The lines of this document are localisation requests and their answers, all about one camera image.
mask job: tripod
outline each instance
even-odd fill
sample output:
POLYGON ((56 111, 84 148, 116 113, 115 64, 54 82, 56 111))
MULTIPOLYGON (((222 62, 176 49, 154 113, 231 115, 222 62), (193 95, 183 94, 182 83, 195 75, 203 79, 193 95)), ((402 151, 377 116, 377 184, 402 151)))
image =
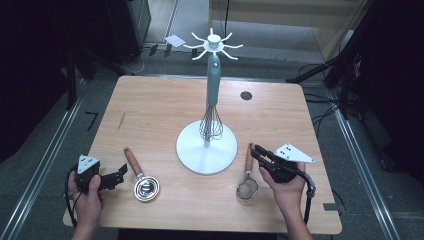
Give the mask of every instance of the tripod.
POLYGON ((369 10, 366 12, 362 21, 352 34, 352 37, 347 42, 345 48, 334 58, 327 62, 309 70, 308 72, 291 79, 287 79, 287 83, 300 83, 326 69, 330 68, 328 75, 325 77, 324 84, 327 88, 334 88, 342 79, 342 89, 340 93, 340 111, 343 117, 347 119, 347 100, 351 81, 354 78, 353 62, 364 48, 365 41, 369 39, 369 35, 373 32, 372 29, 377 12, 383 5, 382 0, 375 0, 371 3, 369 10))

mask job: metal mesh strainer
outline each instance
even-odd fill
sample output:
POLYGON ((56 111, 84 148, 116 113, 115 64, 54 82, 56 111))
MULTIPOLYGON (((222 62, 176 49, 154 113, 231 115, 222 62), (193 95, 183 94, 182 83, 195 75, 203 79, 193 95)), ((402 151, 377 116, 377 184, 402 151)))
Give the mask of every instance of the metal mesh strainer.
POLYGON ((249 147, 247 148, 245 165, 246 178, 243 179, 237 186, 237 195, 239 198, 245 201, 252 199, 256 193, 258 193, 258 183, 255 181, 255 179, 250 177, 253 168, 253 157, 250 154, 250 148, 253 146, 253 143, 249 143, 249 147))

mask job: gray floor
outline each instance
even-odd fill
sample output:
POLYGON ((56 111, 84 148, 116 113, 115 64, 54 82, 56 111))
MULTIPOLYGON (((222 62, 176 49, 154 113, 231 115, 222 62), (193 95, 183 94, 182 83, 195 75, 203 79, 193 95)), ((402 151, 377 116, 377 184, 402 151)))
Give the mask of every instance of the gray floor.
MULTIPOLYGON (((176 34, 184 40, 190 39, 191 31, 195 31, 198 36, 202 35, 203 28, 193 27, 186 29, 187 14, 183 9, 188 8, 188 1, 179 1, 178 11, 171 28, 171 34, 176 34)), ((257 27, 247 28, 254 31, 257 27)), ((320 62, 317 53, 317 45, 314 42, 313 35, 308 33, 308 29, 292 29, 292 40, 287 40, 285 47, 275 43, 276 49, 282 49, 282 56, 269 54, 271 51, 262 51, 264 48, 263 39, 255 39, 248 35, 238 38, 243 33, 236 31, 234 33, 234 43, 245 40, 245 52, 232 52, 234 56, 239 56, 238 61, 222 59, 223 76, 225 77, 243 77, 256 79, 256 81, 281 81, 295 77, 299 74, 299 69, 303 66, 320 62), (249 48, 255 48, 263 55, 252 54, 254 51, 249 48)), ((185 75, 185 76, 204 76, 205 60, 191 61, 188 53, 173 52, 169 57, 163 57, 163 52, 158 51, 154 56, 143 55, 144 69, 137 75, 145 74, 166 74, 166 75, 185 75)), ((141 61, 134 61, 127 67, 131 69, 141 68, 141 61)), ((35 193, 37 198, 34 202, 28 202, 27 215, 21 219, 22 226, 18 226, 15 239, 66 239, 70 238, 73 229, 66 227, 62 223, 62 217, 65 212, 65 202, 62 197, 64 176, 66 171, 75 164, 80 154, 87 154, 92 141, 95 137, 97 128, 106 109, 110 95, 114 89, 118 76, 110 70, 103 67, 97 68, 98 73, 94 80, 85 80, 85 91, 81 92, 82 100, 78 109, 75 109, 75 117, 72 124, 69 125, 66 136, 61 145, 57 146, 57 152, 53 154, 52 165, 44 172, 44 183, 40 186, 39 192, 35 193), (90 131, 87 131, 93 116, 86 112, 97 112, 99 117, 94 122, 90 131)), ((324 74, 318 74, 303 82, 301 85, 305 93, 313 93, 328 97, 328 90, 322 86, 324 74)), ((311 96, 305 96, 307 100, 315 99, 311 96)), ((32 132, 24 146, 10 159, 0 164, 0 229, 7 226, 10 217, 15 211, 18 200, 23 196, 31 178, 34 175, 38 165, 44 163, 44 153, 49 148, 50 141, 66 114, 65 107, 67 96, 63 96, 51 109, 49 114, 32 132)), ((311 118, 322 115, 330 107, 329 103, 308 103, 311 118)), ((418 182, 404 173, 388 173, 380 166, 380 157, 364 125, 353 115, 349 117, 348 123, 352 126, 355 138, 360 146, 361 152, 366 160, 367 167, 372 172, 379 193, 390 210, 394 225, 401 239, 421 239, 424 235, 424 192, 418 182)), ((366 191, 366 182, 359 174, 355 158, 352 156, 343 131, 339 127, 339 121, 336 115, 331 115, 323 119, 318 142, 325 162, 326 170, 334 191, 334 198, 338 203, 340 218, 343 230, 335 236, 315 235, 315 239, 385 239, 384 231, 377 218, 375 208, 366 191)), ((97 239, 116 239, 117 229, 102 228, 97 239)))

